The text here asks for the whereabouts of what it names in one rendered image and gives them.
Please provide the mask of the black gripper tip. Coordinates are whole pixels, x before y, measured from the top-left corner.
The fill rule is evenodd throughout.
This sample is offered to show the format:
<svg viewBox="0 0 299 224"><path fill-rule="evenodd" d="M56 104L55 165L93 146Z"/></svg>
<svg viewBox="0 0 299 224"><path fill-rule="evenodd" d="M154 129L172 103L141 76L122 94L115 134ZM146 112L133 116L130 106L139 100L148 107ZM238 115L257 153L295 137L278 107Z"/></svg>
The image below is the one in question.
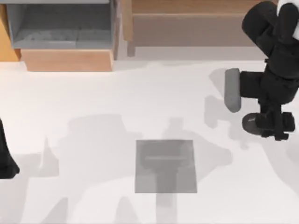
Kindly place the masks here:
<svg viewBox="0 0 299 224"><path fill-rule="evenodd" d="M3 123L0 119L0 179L13 179L19 172L20 168L9 152Z"/></svg>

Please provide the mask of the wooden cupboard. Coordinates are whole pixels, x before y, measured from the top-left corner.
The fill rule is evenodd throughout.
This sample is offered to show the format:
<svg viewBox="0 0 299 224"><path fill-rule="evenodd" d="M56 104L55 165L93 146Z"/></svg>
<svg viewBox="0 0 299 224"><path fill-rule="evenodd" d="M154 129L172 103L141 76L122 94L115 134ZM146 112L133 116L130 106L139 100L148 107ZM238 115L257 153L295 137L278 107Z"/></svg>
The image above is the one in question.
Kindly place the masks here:
<svg viewBox="0 0 299 224"><path fill-rule="evenodd" d="M6 5L0 4L0 62L18 62L20 58L21 50L11 46Z"/></svg>

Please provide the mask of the pale wooden drawer front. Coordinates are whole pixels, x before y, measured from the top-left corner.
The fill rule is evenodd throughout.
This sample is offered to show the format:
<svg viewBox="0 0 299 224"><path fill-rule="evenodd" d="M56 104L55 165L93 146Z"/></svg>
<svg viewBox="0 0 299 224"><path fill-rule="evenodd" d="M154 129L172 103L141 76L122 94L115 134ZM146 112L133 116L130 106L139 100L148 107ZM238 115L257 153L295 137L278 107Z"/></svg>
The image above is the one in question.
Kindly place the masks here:
<svg viewBox="0 0 299 224"><path fill-rule="evenodd" d="M112 71L114 51L106 49L22 49L28 71Z"/></svg>

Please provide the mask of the wooden open shelf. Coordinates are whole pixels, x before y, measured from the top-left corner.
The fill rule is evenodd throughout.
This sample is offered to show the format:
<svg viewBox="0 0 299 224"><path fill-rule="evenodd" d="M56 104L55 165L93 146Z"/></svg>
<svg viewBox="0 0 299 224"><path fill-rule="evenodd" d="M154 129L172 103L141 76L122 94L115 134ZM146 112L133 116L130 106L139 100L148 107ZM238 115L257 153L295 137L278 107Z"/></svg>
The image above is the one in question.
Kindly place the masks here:
<svg viewBox="0 0 299 224"><path fill-rule="evenodd" d="M198 48L233 56L253 44L242 18L262 0L120 0L127 55L142 48Z"/></svg>

